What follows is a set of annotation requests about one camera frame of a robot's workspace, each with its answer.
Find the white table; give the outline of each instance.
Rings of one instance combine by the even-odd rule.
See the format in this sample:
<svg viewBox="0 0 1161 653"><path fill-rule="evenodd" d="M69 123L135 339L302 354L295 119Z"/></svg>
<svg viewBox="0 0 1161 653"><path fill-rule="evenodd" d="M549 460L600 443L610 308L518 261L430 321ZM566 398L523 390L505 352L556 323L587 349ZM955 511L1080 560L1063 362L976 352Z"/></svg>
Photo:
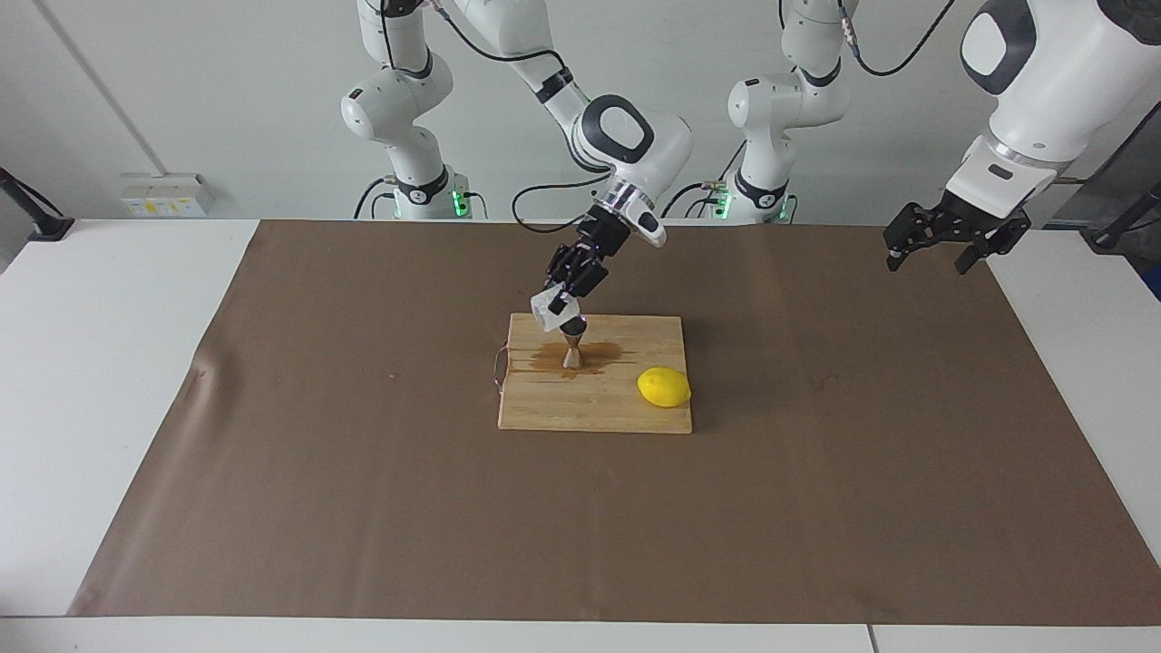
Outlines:
<svg viewBox="0 0 1161 653"><path fill-rule="evenodd" d="M84 222L0 275L0 613L42 617L0 620L0 651L872 651L861 624L43 618L67 608L255 225ZM1074 234L989 263L1161 560L1161 304ZM1161 629L874 636L881 653L1161 651Z"/></svg>

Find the black cable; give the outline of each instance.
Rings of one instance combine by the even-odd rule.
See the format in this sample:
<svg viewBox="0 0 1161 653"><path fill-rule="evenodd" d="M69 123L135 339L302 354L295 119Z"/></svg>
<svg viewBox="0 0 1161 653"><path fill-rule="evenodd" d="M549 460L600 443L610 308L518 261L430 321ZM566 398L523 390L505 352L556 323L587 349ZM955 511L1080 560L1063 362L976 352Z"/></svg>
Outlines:
<svg viewBox="0 0 1161 653"><path fill-rule="evenodd" d="M391 52L391 40L387 37L387 0L378 0L378 20L383 24L383 43L387 44L387 63L395 67L395 55Z"/></svg>
<svg viewBox="0 0 1161 653"><path fill-rule="evenodd" d="M722 168L722 173L717 175L717 181L723 181L726 179L726 173L729 172L729 168L734 165L734 162L736 162L737 158L742 156L742 150L745 150L745 141L742 141L742 144L738 145L737 150L734 151L734 156L729 158L729 163L727 163L726 167ZM707 200L712 199L713 196L714 196L713 191L706 193ZM698 209L698 220L701 220L701 217L705 215L706 206L707 204L701 204L701 208Z"/></svg>
<svg viewBox="0 0 1161 653"><path fill-rule="evenodd" d="M378 201L383 200L383 199L394 200L395 199L395 193L380 193L378 195L375 195L375 199L370 201L370 218L372 220L378 220L377 217L375 217L375 204L377 204Z"/></svg>
<svg viewBox="0 0 1161 653"><path fill-rule="evenodd" d="M16 186L20 186L26 193L28 193L29 195L31 195L31 196L36 198L37 200L39 200L42 204L44 204L44 206L49 207L50 209L52 209L53 213L56 213L60 217L65 216L65 214L62 213L60 209L57 208L57 204L53 204L52 202L50 202L49 199L45 198L44 195L42 195L39 191L37 191L36 188L33 188L28 184L24 184L20 179L16 179L16 177L13 175L10 172L8 173L8 177L12 177L13 181L16 182Z"/></svg>
<svg viewBox="0 0 1161 653"><path fill-rule="evenodd" d="M712 198L706 198L705 200L698 200L698 201L693 202L692 204L690 204L690 208L685 209L685 216L684 217L688 218L690 217L690 211L692 211L693 207L697 207L698 204L702 204L701 208L705 209L707 206L709 206L709 204L716 204L716 203L717 203L717 200L714 200Z"/></svg>
<svg viewBox="0 0 1161 653"><path fill-rule="evenodd" d="M669 209L673 208L673 204L676 204L677 201L682 199L682 195L690 193L692 191L697 191L702 186L705 186L705 184L702 184L701 181L697 181L678 191L677 194L673 195L673 198L669 201L669 203L665 204L665 209L661 211L662 218L669 215Z"/></svg>
<svg viewBox="0 0 1161 653"><path fill-rule="evenodd" d="M370 195L370 192L374 191L375 187L378 186L380 184L387 184L387 179L380 177L378 179L373 181L370 186L367 187L366 191L363 191L362 196L359 198L359 203L355 206L355 216L352 217L351 220L359 220L359 216L362 214L362 207L365 203L367 203L367 198Z"/></svg>
<svg viewBox="0 0 1161 653"><path fill-rule="evenodd" d="M548 228L548 229L538 229L535 227L529 225L527 222L525 222L520 217L520 214L517 211L517 207L515 207L517 202L520 201L520 198L527 195L528 193L533 193L535 191L551 191L551 189L555 189L555 188L580 188L583 186L592 186L593 184L598 184L600 181L604 181L604 180L608 179L610 177L612 177L611 173L610 174L603 174L603 175L597 177L594 179L590 179L587 181L576 181L574 184L541 184L539 186L528 186L527 188L525 188L524 191L520 191L519 193L517 193L512 198L512 217L515 218L517 223L520 224L520 227L524 227L525 229L527 229L528 231L532 231L533 234L556 234L558 231L564 231L569 227L572 227L574 224L576 224L576 223L580 222L582 220L584 220L585 218L585 214L580 214L580 215L574 217L572 220L565 222L564 224L560 224L560 225L551 227L551 228Z"/></svg>
<svg viewBox="0 0 1161 653"><path fill-rule="evenodd" d="M488 215L488 200L485 200L483 195L481 195L479 193L464 193L463 196L464 198L469 198L469 199L470 198L478 198L479 199L479 203L484 206L484 220L489 220L489 221L491 220L491 216Z"/></svg>
<svg viewBox="0 0 1161 653"><path fill-rule="evenodd" d="M514 57L502 57L499 55L492 55L491 52L484 52L475 43L473 43L471 40L467 37L467 35L463 34L463 30L460 29L460 26L455 24L455 21L452 20L452 15L447 13L447 9L438 7L435 10L439 12L439 15L444 16L444 20L447 21L447 24L452 26L452 29L454 29L455 33L460 36L460 41L463 41L463 43L468 48L471 48L477 55L484 57L485 59L511 64L514 62L527 62L528 59L534 59L536 57L553 57L554 59L556 59L556 63L561 65L561 70L568 67L567 65L564 65L564 59L560 56L560 53L556 52L556 50L536 50L535 52L528 52L527 55L517 55Z"/></svg>
<svg viewBox="0 0 1161 653"><path fill-rule="evenodd" d="M890 77L890 76L895 74L896 72L906 69L908 66L908 64L910 64L911 60L915 59L915 56L920 53L920 50L922 50L923 46L928 44L928 40L930 40L931 35L935 34L936 28L939 27L939 23L943 22L944 16L947 15L947 12L951 10L952 5L954 5L954 3L956 3L956 0L947 0L947 3L944 5L944 8L939 12L939 15L936 16L936 20L935 20L935 22L931 23L931 27L928 28L928 31L926 31L926 34L923 35L923 38L921 38L920 42L915 45L915 49L911 50L911 53L908 55L906 59L903 59L903 63L899 64L897 66L895 66L895 67L893 67L890 70L886 70L886 71L875 70L875 69L871 67L870 65L867 65L866 62L863 60L863 52L859 50L859 46L858 45L851 45L851 53L854 55L854 60L858 62L859 66L861 66L863 70L867 71L868 73L871 73L871 74L873 74L875 77ZM843 0L838 0L838 9L839 9L839 14L841 15L843 15L843 16L846 15L846 8L843 7Z"/></svg>

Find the white wall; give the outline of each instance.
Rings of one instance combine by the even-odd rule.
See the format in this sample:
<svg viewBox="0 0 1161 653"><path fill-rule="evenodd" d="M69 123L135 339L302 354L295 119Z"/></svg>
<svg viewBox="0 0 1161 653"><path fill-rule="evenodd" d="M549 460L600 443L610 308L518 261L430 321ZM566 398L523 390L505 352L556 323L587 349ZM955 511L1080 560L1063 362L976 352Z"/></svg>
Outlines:
<svg viewBox="0 0 1161 653"><path fill-rule="evenodd" d="M846 57L850 115L796 136L800 222L885 223L907 201L938 199L994 106L957 53L979 3L960 2L895 78L870 78ZM940 6L864 2L857 24L866 58L879 66L901 59ZM789 69L773 0L549 0L549 10L557 49L590 95L620 93L690 121L695 149L679 184L716 175L741 141L724 108L733 84ZM468 51L431 12L427 28L456 87L420 122L491 200L493 218L507 216L524 186L584 178L506 66ZM339 98L374 70L355 0L5 0L0 160L81 216L122 215L118 175L161 170L203 174L218 217L344 218L368 180L389 170L384 152L351 135L338 113ZM1153 80L1070 174L1095 168L1159 95ZM1067 193L1054 191L1030 211L1046 218ZM528 214L571 216L586 196L534 199Z"/></svg>

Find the brown paper sheet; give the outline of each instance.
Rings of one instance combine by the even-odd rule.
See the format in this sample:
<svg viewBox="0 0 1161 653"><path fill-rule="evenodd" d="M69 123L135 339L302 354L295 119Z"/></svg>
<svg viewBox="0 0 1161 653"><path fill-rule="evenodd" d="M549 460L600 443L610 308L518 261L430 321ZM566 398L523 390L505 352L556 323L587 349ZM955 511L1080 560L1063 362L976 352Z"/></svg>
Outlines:
<svg viewBox="0 0 1161 653"><path fill-rule="evenodd" d="M557 243L265 222L73 615L1161 624L1161 572L986 266L675 229L585 302L679 315L692 436L499 431Z"/></svg>

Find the wooden cutting board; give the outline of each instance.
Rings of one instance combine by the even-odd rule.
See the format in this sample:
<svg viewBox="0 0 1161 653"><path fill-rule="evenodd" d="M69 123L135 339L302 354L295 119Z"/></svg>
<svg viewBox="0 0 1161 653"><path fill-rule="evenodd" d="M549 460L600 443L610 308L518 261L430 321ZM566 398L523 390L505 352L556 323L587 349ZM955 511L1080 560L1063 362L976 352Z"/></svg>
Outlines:
<svg viewBox="0 0 1161 653"><path fill-rule="evenodd" d="M590 315L583 367L563 368L568 345L528 314L512 314L499 428L522 431L691 433L690 404L657 408L637 392L650 367L685 367L680 317Z"/></svg>

